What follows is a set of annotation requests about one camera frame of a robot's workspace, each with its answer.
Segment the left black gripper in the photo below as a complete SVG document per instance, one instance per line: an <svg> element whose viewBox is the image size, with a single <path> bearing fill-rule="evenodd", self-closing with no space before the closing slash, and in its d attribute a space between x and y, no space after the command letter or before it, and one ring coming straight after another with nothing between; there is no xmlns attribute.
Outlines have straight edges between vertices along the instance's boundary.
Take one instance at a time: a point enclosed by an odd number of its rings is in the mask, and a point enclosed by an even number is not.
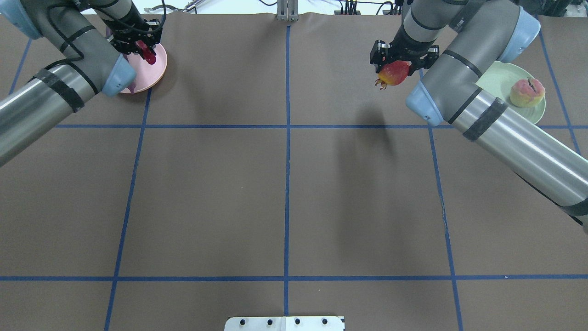
<svg viewBox="0 0 588 331"><path fill-rule="evenodd" d="M155 52L155 46L160 43L163 32L164 19L145 20L139 17L137 21L123 22L109 20L108 27L113 33L113 40L109 43L121 54L136 54L135 42L142 40Z"/></svg>

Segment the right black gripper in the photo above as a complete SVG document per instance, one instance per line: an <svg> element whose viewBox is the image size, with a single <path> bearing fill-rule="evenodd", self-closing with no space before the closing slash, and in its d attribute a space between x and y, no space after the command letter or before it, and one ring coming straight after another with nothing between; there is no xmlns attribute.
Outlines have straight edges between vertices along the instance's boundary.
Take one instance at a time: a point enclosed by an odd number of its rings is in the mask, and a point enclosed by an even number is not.
<svg viewBox="0 0 588 331"><path fill-rule="evenodd" d="M413 74L420 69L430 69L439 57L440 49L437 45L430 45L424 51L410 51L401 44L376 40L370 51L370 64L376 73L380 73L386 64L405 61L409 63L409 74Z"/></svg>

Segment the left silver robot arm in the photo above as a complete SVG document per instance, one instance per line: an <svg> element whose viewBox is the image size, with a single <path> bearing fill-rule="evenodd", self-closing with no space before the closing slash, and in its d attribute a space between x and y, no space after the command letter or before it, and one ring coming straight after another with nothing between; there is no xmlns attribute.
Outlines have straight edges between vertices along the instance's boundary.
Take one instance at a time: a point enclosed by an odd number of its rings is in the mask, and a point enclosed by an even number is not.
<svg viewBox="0 0 588 331"><path fill-rule="evenodd" d="M2 164L97 94L113 97L132 86L137 73L125 56L156 63L167 16L147 20L131 0L3 0L1 14L63 55L1 102Z"/></svg>

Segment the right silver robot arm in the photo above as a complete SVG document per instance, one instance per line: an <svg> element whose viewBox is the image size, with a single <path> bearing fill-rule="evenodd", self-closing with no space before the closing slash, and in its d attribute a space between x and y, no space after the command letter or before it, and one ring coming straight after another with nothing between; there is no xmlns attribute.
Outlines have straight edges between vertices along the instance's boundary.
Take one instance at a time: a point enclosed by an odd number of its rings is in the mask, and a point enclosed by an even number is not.
<svg viewBox="0 0 588 331"><path fill-rule="evenodd" d="M410 0L391 42L376 40L370 64L409 63L425 73L406 105L430 126L447 122L587 230L588 164L525 119L483 81L538 36L540 22L509 0Z"/></svg>

